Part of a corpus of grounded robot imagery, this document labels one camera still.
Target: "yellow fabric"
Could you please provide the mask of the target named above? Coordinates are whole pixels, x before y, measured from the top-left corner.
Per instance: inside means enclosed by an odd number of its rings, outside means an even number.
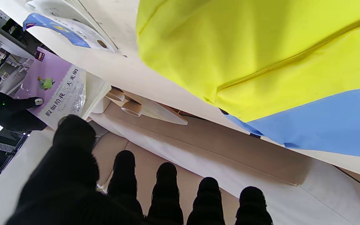
[[[360,88],[360,1],[140,0],[144,63],[244,122]]]

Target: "cardboard roll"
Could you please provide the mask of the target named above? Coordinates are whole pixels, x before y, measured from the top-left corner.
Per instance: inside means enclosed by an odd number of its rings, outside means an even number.
[[[143,107],[138,102],[130,100],[126,102],[121,109],[132,116],[140,117]]]

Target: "illustration of child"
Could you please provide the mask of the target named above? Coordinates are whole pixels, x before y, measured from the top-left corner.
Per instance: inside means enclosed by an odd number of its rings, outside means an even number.
[[[40,88],[44,91],[53,88],[53,84],[55,83],[55,81],[53,81],[52,78],[43,79],[41,77],[38,77],[37,80],[38,80],[38,84],[40,85]]]

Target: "blue fabric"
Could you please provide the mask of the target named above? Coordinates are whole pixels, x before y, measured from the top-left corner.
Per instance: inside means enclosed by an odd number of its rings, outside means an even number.
[[[228,119],[230,119],[231,121],[233,121],[233,123],[235,123],[238,126],[244,128],[245,130],[247,130],[248,132],[259,135],[259,136],[264,136],[261,132],[257,131],[255,128],[248,125],[248,123],[245,123],[245,122],[239,120],[237,117],[234,117],[234,116],[232,116],[230,114],[226,115],[226,117]]]
[[[23,31],[25,31],[26,29],[28,29],[30,27],[34,27],[34,26],[49,28],[51,30],[54,30],[54,31],[62,34],[72,44],[74,44],[76,46],[90,48],[89,44],[87,44],[87,42],[85,40],[83,40],[83,38],[81,38],[78,34],[74,33],[67,27],[65,27],[61,24],[58,24],[55,21],[53,21],[47,17],[44,17],[43,15],[35,13],[35,12],[30,14],[26,18],[26,20],[24,20]]]
[[[347,91],[243,123],[287,148],[360,156],[360,89]]]

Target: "purple book cover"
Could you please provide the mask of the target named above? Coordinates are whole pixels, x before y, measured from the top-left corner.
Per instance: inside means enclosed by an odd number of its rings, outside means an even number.
[[[14,98],[40,97],[44,103],[29,111],[52,128],[68,114],[80,115],[85,101],[85,70],[42,48]]]

